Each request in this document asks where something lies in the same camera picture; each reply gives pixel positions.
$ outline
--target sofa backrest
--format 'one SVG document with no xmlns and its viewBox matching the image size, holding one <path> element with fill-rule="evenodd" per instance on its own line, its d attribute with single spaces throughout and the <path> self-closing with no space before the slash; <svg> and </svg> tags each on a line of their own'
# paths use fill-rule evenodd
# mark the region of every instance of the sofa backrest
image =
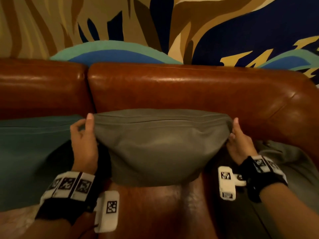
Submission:
<svg viewBox="0 0 319 239">
<path fill-rule="evenodd" d="M 0 119 L 94 112 L 86 72 L 71 62 L 0 59 Z"/>
<path fill-rule="evenodd" d="M 319 168 L 319 91 L 286 70 L 153 64 L 93 64 L 97 112 L 197 109 L 239 117 L 243 131 L 303 149 Z"/>
</svg>

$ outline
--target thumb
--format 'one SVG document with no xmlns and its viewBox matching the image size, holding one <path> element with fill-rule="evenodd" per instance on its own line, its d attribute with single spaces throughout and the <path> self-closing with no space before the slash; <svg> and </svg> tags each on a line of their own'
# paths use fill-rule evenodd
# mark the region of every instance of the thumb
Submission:
<svg viewBox="0 0 319 239">
<path fill-rule="evenodd" d="M 233 130 L 237 138 L 241 139 L 244 136 L 244 133 L 242 132 L 239 125 L 239 119 L 237 117 L 234 119 L 233 122 Z"/>
<path fill-rule="evenodd" d="M 85 121 L 85 133 L 94 133 L 94 116 L 89 113 Z"/>
</svg>

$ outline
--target painted wall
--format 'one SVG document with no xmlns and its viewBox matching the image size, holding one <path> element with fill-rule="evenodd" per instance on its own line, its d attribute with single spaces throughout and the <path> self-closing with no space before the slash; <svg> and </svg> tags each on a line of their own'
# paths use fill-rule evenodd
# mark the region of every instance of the painted wall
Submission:
<svg viewBox="0 0 319 239">
<path fill-rule="evenodd" d="M 0 57 L 289 69 L 319 84 L 318 7 L 319 0 L 0 0 Z"/>
</svg>

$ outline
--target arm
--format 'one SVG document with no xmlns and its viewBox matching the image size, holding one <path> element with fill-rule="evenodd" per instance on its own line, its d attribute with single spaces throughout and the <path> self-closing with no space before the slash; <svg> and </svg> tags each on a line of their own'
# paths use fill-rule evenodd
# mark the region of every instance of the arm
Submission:
<svg viewBox="0 0 319 239">
<path fill-rule="evenodd" d="M 85 130 L 79 131 L 79 127 L 85 124 Z M 98 148 L 94 135 L 94 116 L 88 114 L 71 125 L 71 142 L 74 153 L 72 171 L 84 172 L 94 175 L 97 170 Z M 34 223 L 19 237 L 19 239 L 65 239 L 69 237 L 71 224 L 65 219 L 42 220 L 36 219 Z"/>
<path fill-rule="evenodd" d="M 285 238 L 319 238 L 319 215 L 287 186 L 281 183 L 269 185 L 259 197 Z"/>
<path fill-rule="evenodd" d="M 248 156 L 258 154 L 252 139 L 241 131 L 238 118 L 234 119 L 233 132 L 226 146 L 238 165 Z M 271 184 L 261 190 L 259 197 L 286 239 L 319 238 L 319 215 L 300 201 L 287 186 Z"/>
</svg>

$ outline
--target hand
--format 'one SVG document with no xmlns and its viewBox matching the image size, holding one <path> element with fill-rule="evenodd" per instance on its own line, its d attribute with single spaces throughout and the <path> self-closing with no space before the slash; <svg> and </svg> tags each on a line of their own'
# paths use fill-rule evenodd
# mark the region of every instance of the hand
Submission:
<svg viewBox="0 0 319 239">
<path fill-rule="evenodd" d="M 85 130 L 79 131 L 85 124 Z M 98 168 L 98 145 L 94 135 L 94 116 L 89 113 L 70 127 L 71 142 L 74 153 L 72 171 L 94 175 Z"/>
<path fill-rule="evenodd" d="M 238 118 L 234 119 L 233 132 L 229 135 L 226 147 L 230 156 L 238 165 L 241 165 L 248 156 L 258 155 L 251 138 L 242 132 Z"/>
</svg>

